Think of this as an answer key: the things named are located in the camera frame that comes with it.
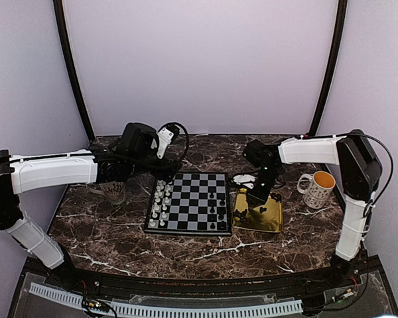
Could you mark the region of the black white chess board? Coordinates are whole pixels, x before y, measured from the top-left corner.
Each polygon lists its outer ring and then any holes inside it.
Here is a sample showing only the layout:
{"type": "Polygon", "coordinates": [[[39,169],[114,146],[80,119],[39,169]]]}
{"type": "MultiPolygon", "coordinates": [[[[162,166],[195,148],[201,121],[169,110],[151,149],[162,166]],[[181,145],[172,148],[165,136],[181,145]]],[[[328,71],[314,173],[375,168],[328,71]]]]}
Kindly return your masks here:
{"type": "Polygon", "coordinates": [[[232,218],[228,176],[215,172],[179,172],[171,182],[155,181],[145,233],[229,237],[232,218]],[[220,206],[219,200],[226,199],[220,206]],[[211,231],[209,224],[217,223],[211,231]]]}

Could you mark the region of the black pawn corner square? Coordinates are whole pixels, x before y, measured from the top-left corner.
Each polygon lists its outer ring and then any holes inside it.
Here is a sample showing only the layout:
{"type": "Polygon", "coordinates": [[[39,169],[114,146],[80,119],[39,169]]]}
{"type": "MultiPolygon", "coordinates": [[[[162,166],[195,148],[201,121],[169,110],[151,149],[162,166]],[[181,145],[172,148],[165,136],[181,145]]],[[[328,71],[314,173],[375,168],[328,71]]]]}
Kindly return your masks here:
{"type": "Polygon", "coordinates": [[[211,231],[216,231],[217,230],[217,223],[215,223],[215,222],[210,223],[208,228],[211,231]]]}

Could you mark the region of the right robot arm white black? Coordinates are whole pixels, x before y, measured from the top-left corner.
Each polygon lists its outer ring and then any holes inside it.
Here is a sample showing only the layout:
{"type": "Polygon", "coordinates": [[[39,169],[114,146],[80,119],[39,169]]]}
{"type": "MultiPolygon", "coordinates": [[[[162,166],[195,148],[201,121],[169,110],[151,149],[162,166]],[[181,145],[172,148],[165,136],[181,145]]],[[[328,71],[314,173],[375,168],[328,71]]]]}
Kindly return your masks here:
{"type": "Polygon", "coordinates": [[[387,189],[380,186],[383,166],[371,145],[373,142],[387,149],[377,138],[354,129],[326,136],[294,136],[274,144],[255,139],[243,150],[246,160],[259,170],[246,192],[247,202],[252,206],[266,202],[286,165],[313,163],[337,167],[335,180],[341,183],[345,206],[334,251],[334,258],[343,262],[337,262],[325,274],[325,281],[333,288],[350,278],[351,268],[346,262],[357,256],[373,207],[387,189]]]}

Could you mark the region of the gold metal tray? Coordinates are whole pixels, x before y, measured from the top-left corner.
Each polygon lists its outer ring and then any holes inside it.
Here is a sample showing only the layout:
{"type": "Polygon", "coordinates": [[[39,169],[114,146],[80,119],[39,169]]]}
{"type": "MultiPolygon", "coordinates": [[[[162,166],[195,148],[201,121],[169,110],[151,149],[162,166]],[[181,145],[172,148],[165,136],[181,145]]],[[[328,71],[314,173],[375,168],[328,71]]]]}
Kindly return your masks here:
{"type": "Polygon", "coordinates": [[[237,229],[280,233],[283,230],[283,201],[279,193],[270,193],[264,205],[251,208],[246,189],[236,192],[232,226],[237,229]]]}

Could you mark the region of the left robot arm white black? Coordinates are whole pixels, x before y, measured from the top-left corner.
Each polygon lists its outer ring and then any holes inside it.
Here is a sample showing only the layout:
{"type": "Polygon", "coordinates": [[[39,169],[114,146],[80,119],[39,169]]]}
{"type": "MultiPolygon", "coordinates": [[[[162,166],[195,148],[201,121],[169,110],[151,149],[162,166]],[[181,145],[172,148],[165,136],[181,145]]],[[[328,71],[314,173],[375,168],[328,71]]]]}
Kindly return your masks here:
{"type": "Polygon", "coordinates": [[[123,134],[108,146],[41,156],[11,156],[0,150],[0,230],[10,234],[35,255],[66,289],[80,284],[68,253],[51,239],[25,211],[19,195],[35,189],[68,184],[125,183],[150,173],[169,181],[182,160],[166,158],[166,149],[186,129],[170,122],[159,130],[143,123],[128,123],[123,134]]]}

